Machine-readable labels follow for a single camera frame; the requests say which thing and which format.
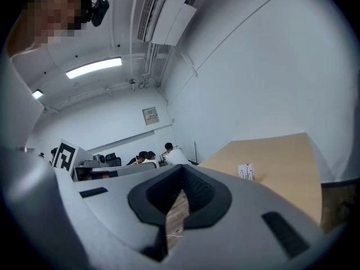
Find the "fluorescent light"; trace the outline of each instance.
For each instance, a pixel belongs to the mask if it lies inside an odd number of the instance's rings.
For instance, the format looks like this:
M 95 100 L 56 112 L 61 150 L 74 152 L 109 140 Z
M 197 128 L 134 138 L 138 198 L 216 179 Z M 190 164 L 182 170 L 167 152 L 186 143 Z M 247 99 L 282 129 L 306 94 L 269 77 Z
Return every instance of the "fluorescent light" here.
M 39 89 L 37 89 L 37 90 L 33 93 L 33 97 L 34 97 L 35 99 L 37 99 L 37 98 L 39 98 L 39 97 L 41 97 L 41 96 L 43 96 L 43 92 L 41 92 Z
M 121 64 L 122 64 L 122 59 L 120 57 L 106 59 L 106 60 L 97 61 L 97 62 L 88 64 L 88 65 L 81 66 L 74 70 L 68 71 L 68 72 L 66 72 L 66 75 L 70 79 L 73 79 L 77 76 L 80 76 L 80 75 L 83 75 L 83 74 L 86 74 L 86 73 L 89 73 L 92 71 L 109 68 L 109 67 L 114 67 L 114 66 L 121 66 Z

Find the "floor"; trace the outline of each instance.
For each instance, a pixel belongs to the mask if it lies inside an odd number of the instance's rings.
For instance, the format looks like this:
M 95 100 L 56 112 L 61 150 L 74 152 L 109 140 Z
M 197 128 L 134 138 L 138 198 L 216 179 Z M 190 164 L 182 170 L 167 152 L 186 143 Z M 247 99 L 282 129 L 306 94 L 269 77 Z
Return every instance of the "floor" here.
M 360 183 L 338 187 L 322 187 L 321 228 L 324 233 L 346 222 L 354 205 L 356 191 Z M 171 251 L 183 235 L 183 220 L 189 215 L 186 195 L 181 191 L 170 212 L 166 216 L 166 238 Z

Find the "seated person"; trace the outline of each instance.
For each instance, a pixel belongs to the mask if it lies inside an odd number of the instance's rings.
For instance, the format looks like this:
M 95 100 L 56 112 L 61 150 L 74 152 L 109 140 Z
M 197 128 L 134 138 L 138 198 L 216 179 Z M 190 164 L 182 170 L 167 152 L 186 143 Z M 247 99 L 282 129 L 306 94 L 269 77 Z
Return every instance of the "seated person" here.
M 153 162 L 153 163 L 155 163 L 156 168 L 160 168 L 159 162 L 157 162 L 156 159 L 155 159 L 155 158 L 156 158 L 156 155 L 155 155 L 154 152 L 149 151 L 149 152 L 146 154 L 145 158 L 146 158 L 146 159 L 144 160 L 143 163 Z
M 165 157 L 166 162 L 168 164 L 173 164 L 173 165 L 189 164 L 189 165 L 191 165 L 190 161 L 188 161 L 186 159 L 186 157 L 184 156 L 182 151 L 180 149 L 174 149 L 173 145 L 171 143 L 166 143 L 165 149 L 166 149 L 167 153 L 169 153 L 169 155 L 167 155 Z
M 126 164 L 126 166 L 143 163 L 143 161 L 145 160 L 145 155 L 146 154 L 147 154 L 146 151 L 141 151 L 139 153 L 139 155 L 134 157 L 133 159 L 131 159 L 130 162 L 128 164 Z

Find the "black chair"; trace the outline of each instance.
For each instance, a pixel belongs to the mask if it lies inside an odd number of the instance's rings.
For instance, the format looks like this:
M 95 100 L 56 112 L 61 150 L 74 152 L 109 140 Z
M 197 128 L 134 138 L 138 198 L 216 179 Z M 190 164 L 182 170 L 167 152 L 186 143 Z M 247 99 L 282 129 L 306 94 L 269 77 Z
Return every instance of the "black chair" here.
M 105 156 L 106 163 L 109 167 L 118 167 L 122 165 L 122 160 L 120 157 L 116 157 L 115 153 L 107 154 Z

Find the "wooden desk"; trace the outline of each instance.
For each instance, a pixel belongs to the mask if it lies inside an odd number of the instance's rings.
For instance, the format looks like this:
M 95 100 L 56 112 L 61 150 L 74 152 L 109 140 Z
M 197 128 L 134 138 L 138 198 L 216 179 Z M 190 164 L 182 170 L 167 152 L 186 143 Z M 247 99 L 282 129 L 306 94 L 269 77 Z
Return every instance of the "wooden desk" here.
M 250 163 L 254 164 L 256 182 L 284 197 L 320 224 L 319 171 L 306 133 L 232 141 L 199 166 L 238 177 L 237 166 Z

